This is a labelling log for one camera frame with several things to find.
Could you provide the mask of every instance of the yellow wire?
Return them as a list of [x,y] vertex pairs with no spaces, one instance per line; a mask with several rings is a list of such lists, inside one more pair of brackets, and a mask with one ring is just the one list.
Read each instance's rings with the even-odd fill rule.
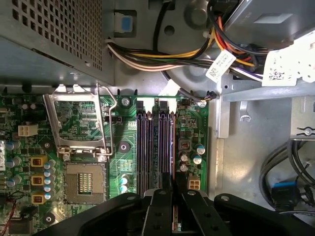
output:
[[[221,51],[223,51],[224,47],[219,43],[217,35],[215,34],[215,29],[212,29],[211,35],[215,38],[215,41],[216,41],[217,45],[219,46],[219,48],[221,49]],[[249,62],[246,62],[246,61],[243,61],[243,60],[236,59],[236,61],[241,63],[241,64],[244,64],[244,65],[255,66],[253,63],[249,63]]]
[[[211,45],[212,41],[213,41],[213,38],[209,40],[208,47]],[[184,57],[192,57],[199,50],[200,48],[191,52],[174,54],[174,55],[150,55],[150,54],[141,54],[141,53],[133,53],[133,54],[139,57],[146,57],[146,58],[184,58]]]

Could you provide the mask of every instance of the motherboard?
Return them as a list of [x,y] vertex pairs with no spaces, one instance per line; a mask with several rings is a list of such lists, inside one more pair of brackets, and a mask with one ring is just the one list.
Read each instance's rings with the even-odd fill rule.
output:
[[[206,188],[208,104],[182,97],[100,95],[55,101],[0,95],[0,236],[30,236],[126,192],[164,187],[165,174]],[[101,126],[98,122],[101,113]],[[93,144],[105,152],[60,145]]]

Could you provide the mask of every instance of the white power connector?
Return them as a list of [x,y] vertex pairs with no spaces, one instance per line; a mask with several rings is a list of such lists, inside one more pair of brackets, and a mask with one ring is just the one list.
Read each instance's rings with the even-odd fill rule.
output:
[[19,137],[30,137],[38,134],[38,125],[19,125],[18,136]]

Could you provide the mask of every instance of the capacitor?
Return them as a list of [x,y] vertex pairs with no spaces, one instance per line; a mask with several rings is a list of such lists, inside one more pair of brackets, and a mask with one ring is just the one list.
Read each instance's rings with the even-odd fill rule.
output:
[[181,153],[180,159],[182,162],[188,162],[188,156],[185,152]]
[[128,191],[127,186],[122,185],[122,186],[120,187],[120,191],[121,191],[121,193],[125,193],[125,192],[127,192],[127,191]]
[[128,179],[126,179],[126,178],[121,178],[121,179],[120,179],[120,183],[121,183],[121,184],[127,184],[127,183],[128,183]]
[[55,168],[50,168],[50,169],[44,171],[44,176],[49,177],[49,176],[53,175],[55,172],[56,172]]
[[52,189],[54,189],[56,187],[55,182],[51,182],[51,184],[45,185],[44,186],[44,191],[46,193],[50,192]]
[[202,158],[198,153],[194,153],[193,155],[191,155],[191,157],[192,157],[192,161],[196,165],[199,165],[202,162]]
[[49,193],[45,193],[44,198],[50,200],[56,194],[55,189],[52,189]]
[[22,109],[23,109],[23,110],[26,110],[26,109],[28,109],[28,108],[29,108],[29,105],[28,105],[28,104],[23,104],[23,105],[22,105]]
[[21,146],[20,141],[9,141],[6,142],[5,149],[7,149],[8,151],[13,151],[19,149],[20,146]]
[[186,172],[188,170],[188,167],[187,165],[182,164],[179,169],[181,170],[181,172]]
[[15,176],[13,178],[10,178],[9,180],[7,180],[5,182],[6,186],[8,186],[9,188],[14,187],[17,184],[20,184],[22,182],[22,177],[20,176]]
[[203,155],[206,152],[206,149],[202,144],[196,144],[195,149],[199,155]]
[[22,160],[20,157],[16,156],[14,157],[13,159],[8,159],[6,162],[5,162],[5,166],[7,168],[13,168],[15,166],[19,166],[20,164],[22,163]]
[[46,177],[44,179],[44,184],[50,184],[51,182],[54,182],[56,180],[56,176],[55,175],[51,175],[49,177]]
[[50,168],[53,168],[55,166],[55,160],[49,160],[44,164],[44,169],[48,170]]
[[32,110],[35,110],[35,109],[36,109],[36,104],[32,103],[32,104],[30,105],[30,108],[31,108]]

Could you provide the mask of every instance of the barcode sticker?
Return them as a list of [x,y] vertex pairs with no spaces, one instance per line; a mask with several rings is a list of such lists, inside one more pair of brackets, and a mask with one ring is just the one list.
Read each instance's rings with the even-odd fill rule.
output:
[[176,96],[180,86],[173,80],[169,80],[165,88],[159,93],[159,96]]
[[287,47],[268,53],[262,86],[295,86],[297,77],[292,68],[292,48]]
[[216,83],[219,82],[222,75],[228,70],[235,60],[236,57],[234,55],[227,50],[223,50],[210,66],[206,76]]

